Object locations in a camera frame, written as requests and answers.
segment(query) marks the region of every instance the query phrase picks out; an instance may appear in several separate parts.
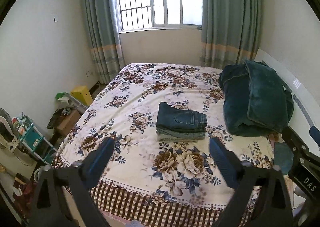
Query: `folded jeans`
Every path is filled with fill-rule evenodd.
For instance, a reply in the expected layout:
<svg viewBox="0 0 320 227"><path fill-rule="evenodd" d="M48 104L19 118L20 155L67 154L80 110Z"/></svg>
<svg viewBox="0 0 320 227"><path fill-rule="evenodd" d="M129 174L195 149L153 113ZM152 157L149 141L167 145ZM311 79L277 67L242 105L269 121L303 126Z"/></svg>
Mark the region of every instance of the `folded jeans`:
<svg viewBox="0 0 320 227"><path fill-rule="evenodd" d="M177 138L177 137L167 135L167 134L162 134L162 133L160 133L157 137L158 137L158 141L161 141L161 142L195 142L195 141L204 139L203 137L194 138L194 139Z"/></svg>
<svg viewBox="0 0 320 227"><path fill-rule="evenodd" d="M207 116L194 110L176 109L162 101L159 104L156 126L168 130L196 130L207 126Z"/></svg>
<svg viewBox="0 0 320 227"><path fill-rule="evenodd" d="M199 133L199 132L206 132L205 128L198 128L198 129L176 129L176 128L166 128L162 126L157 126L158 129L174 131L179 133Z"/></svg>
<svg viewBox="0 0 320 227"><path fill-rule="evenodd" d="M201 132L182 133L182 132L176 132L176 131L172 131L172 130L164 130L164 129L157 127L157 134L166 134L166 135L174 136L176 138L183 138L183 139L196 139L199 137L204 137L205 133L206 133L205 128L203 128L203 131L201 131Z"/></svg>

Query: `cardboard box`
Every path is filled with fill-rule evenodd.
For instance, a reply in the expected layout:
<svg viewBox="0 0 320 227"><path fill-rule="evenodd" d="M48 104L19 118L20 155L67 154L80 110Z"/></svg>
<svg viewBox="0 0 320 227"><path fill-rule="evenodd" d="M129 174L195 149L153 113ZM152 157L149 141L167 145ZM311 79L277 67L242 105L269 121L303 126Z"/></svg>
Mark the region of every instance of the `cardboard box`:
<svg viewBox="0 0 320 227"><path fill-rule="evenodd" d="M93 102L87 86L75 87L70 94L77 100L81 101L84 105L90 106Z"/></svg>
<svg viewBox="0 0 320 227"><path fill-rule="evenodd" d="M68 133L72 130L73 126L78 122L80 117L80 113L76 109L73 110L68 116L63 119L59 126L56 127L57 131L62 136L67 136Z"/></svg>

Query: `folded blanket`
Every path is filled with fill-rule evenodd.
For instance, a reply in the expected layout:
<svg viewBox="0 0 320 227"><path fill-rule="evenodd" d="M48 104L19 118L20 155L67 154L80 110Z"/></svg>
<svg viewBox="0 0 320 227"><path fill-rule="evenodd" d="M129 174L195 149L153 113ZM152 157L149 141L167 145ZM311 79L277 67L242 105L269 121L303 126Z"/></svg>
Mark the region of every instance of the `folded blanket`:
<svg viewBox="0 0 320 227"><path fill-rule="evenodd" d="M293 100L272 68L245 60L226 66L219 77L225 94L224 119L233 135L257 137L281 133L291 119Z"/></svg>

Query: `green curtain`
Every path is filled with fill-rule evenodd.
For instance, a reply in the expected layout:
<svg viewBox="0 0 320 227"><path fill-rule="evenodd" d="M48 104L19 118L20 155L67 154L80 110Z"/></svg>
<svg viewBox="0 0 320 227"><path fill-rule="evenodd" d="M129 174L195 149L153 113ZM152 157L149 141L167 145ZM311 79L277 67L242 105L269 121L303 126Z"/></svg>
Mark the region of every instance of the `green curtain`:
<svg viewBox="0 0 320 227"><path fill-rule="evenodd" d="M203 0L201 65L223 69L253 60L258 47L261 0Z"/></svg>
<svg viewBox="0 0 320 227"><path fill-rule="evenodd" d="M101 83L108 84L124 67L115 0L83 0L90 50Z"/></svg>

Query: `floral bedspread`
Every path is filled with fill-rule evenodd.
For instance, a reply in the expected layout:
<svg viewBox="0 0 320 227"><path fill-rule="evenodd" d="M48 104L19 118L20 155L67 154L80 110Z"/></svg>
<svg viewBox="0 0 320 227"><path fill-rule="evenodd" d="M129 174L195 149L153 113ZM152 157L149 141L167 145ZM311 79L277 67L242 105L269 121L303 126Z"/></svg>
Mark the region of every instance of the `floral bedspread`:
<svg viewBox="0 0 320 227"><path fill-rule="evenodd" d="M106 136L114 153L92 198L103 210L146 226L211 226L233 194L209 156L209 137L219 137L241 160L270 167L265 137L232 136L223 119L221 70L173 64L130 64L97 96L60 146L53 165L70 166L98 148ZM158 106L207 115L198 142L158 142ZM257 198L252 192L243 223Z"/></svg>

